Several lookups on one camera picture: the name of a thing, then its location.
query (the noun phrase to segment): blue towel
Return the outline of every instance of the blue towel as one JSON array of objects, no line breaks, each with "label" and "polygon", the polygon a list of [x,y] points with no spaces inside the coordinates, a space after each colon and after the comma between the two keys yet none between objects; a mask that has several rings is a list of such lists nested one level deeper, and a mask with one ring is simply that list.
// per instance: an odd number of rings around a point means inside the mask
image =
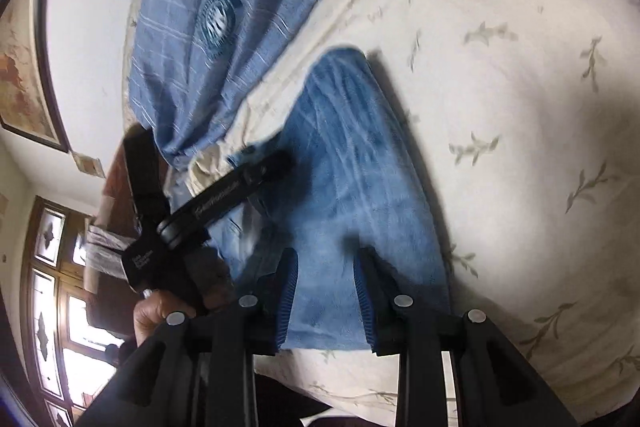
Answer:
[{"label": "blue towel", "polygon": [[225,136],[316,1],[142,0],[129,99],[169,163]]},{"label": "blue towel", "polygon": [[275,270],[285,247],[298,252],[284,348],[369,349],[353,280],[359,247],[375,247],[398,270],[402,292],[449,312],[429,205],[398,120],[362,53],[347,48],[322,57],[281,133],[232,162],[277,149],[293,156],[293,172],[209,233],[240,295]]}]

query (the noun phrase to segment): metal rivet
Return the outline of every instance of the metal rivet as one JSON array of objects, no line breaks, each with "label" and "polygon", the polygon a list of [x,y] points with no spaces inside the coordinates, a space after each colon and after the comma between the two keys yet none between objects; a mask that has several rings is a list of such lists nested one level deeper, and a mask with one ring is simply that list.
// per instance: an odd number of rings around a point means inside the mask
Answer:
[{"label": "metal rivet", "polygon": [[482,324],[486,320],[486,314],[482,310],[471,310],[468,312],[468,317],[475,324]]},{"label": "metal rivet", "polygon": [[394,302],[399,308],[408,308],[414,303],[414,300],[409,295],[396,295]]},{"label": "metal rivet", "polygon": [[253,308],[257,303],[258,298],[255,295],[244,295],[238,299],[241,308]]},{"label": "metal rivet", "polygon": [[169,313],[166,316],[166,323],[169,324],[170,326],[179,326],[184,322],[184,319],[185,319],[184,313],[173,312],[173,313]]}]

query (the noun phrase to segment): wall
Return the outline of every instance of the wall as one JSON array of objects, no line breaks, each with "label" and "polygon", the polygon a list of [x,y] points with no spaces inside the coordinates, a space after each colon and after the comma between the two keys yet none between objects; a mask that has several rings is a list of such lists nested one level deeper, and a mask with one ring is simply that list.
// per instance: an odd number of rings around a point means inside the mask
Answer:
[{"label": "wall", "polygon": [[22,360],[20,339],[20,268],[34,190],[0,142],[0,193],[9,199],[0,229],[0,289]]},{"label": "wall", "polygon": [[[49,0],[49,65],[69,142],[108,171],[123,136],[122,54],[131,0]],[[37,194],[98,207],[103,180],[82,174],[70,155],[2,131],[2,140]]]}]

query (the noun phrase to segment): white sheet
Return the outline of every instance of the white sheet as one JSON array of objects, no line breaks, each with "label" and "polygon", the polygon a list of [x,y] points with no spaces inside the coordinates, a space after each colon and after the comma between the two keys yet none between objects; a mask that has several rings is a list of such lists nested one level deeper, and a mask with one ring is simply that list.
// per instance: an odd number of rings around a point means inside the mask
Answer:
[{"label": "white sheet", "polygon": [[[442,208],[457,309],[485,310],[584,422],[640,381],[639,43],[638,0],[322,0],[191,185],[282,126],[322,52],[359,47]],[[396,364],[297,351],[258,370],[392,425]]]}]

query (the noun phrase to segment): floral pattern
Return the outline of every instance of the floral pattern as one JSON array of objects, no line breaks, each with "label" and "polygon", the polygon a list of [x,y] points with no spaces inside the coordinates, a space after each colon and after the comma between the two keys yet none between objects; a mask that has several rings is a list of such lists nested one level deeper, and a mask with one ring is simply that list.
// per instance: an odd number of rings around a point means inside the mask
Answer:
[{"label": "floral pattern", "polygon": [[460,266],[462,266],[465,269],[465,271],[468,271],[471,275],[473,275],[476,279],[478,279],[478,270],[476,270],[471,264],[471,261],[473,261],[476,258],[476,254],[467,253],[465,255],[457,255],[453,253],[456,247],[457,245],[451,245],[451,248],[449,249],[449,251],[446,251],[443,254],[443,259],[447,264],[447,266],[449,267],[449,271],[453,272],[453,264],[457,263],[457,264],[460,264]]},{"label": "floral pattern", "polygon": [[546,334],[549,332],[549,330],[553,331],[556,341],[560,339],[560,335],[558,333],[558,322],[560,320],[560,317],[563,312],[570,310],[575,305],[575,302],[560,304],[558,306],[558,310],[554,314],[549,315],[548,317],[538,317],[533,320],[536,324],[542,324],[542,326],[538,330],[538,333],[536,333],[535,336],[530,339],[519,342],[521,346],[529,346],[525,354],[527,360],[531,359],[533,353],[540,345],[540,342],[542,342],[542,340],[546,337]]},{"label": "floral pattern", "polygon": [[326,386],[315,381],[310,386],[311,390],[321,397],[325,398],[337,398],[341,400],[349,400],[355,403],[370,403],[372,399],[382,399],[388,405],[395,406],[398,403],[398,393],[385,393],[383,391],[374,391],[371,390],[371,393],[360,394],[358,396],[337,396],[335,394],[329,393],[326,389]]},{"label": "floral pattern", "polygon": [[596,199],[591,195],[590,190],[593,190],[597,185],[605,184],[609,181],[617,181],[617,176],[604,177],[604,173],[607,170],[607,162],[604,161],[600,166],[600,170],[596,177],[591,180],[585,179],[584,169],[580,171],[578,178],[578,188],[574,192],[569,192],[569,196],[566,198],[566,211],[565,214],[571,210],[574,206],[575,200],[589,201],[591,204],[596,204]]},{"label": "floral pattern", "polygon": [[636,371],[640,372],[640,355],[632,355],[631,352],[635,349],[635,344],[629,347],[628,351],[618,359],[611,362],[611,365],[618,368],[619,375],[622,376],[626,366],[633,367]]},{"label": "floral pattern", "polygon": [[411,70],[411,72],[414,72],[414,62],[415,62],[415,57],[418,54],[418,51],[420,50],[420,35],[421,35],[421,31],[418,30],[415,33],[415,39],[414,39],[414,45],[411,48],[411,55],[409,55],[409,58],[407,59],[407,66],[409,66],[409,69]]},{"label": "floral pattern", "polygon": [[476,165],[478,159],[483,154],[487,154],[495,151],[500,142],[500,137],[496,136],[491,142],[485,142],[476,138],[476,135],[471,133],[471,143],[467,146],[449,144],[449,152],[456,155],[456,165],[460,165],[464,156],[471,156],[471,165]]},{"label": "floral pattern", "polygon": [[580,54],[580,58],[589,59],[589,66],[582,73],[582,79],[585,80],[587,78],[590,78],[591,89],[593,89],[593,92],[596,92],[596,93],[599,92],[600,90],[600,88],[598,87],[598,83],[596,82],[596,64],[599,63],[599,64],[602,64],[603,66],[607,64],[607,61],[600,54],[597,48],[597,45],[600,44],[601,40],[602,40],[602,37],[594,37],[593,39],[591,39],[591,46],[588,49],[583,50],[582,53]]},{"label": "floral pattern", "polygon": [[472,41],[484,42],[484,45],[489,45],[489,39],[492,37],[498,37],[500,39],[507,39],[510,41],[517,41],[518,36],[509,31],[509,25],[507,23],[500,24],[495,28],[488,28],[484,22],[478,26],[478,29],[473,32],[467,32],[465,35],[465,44]]}]

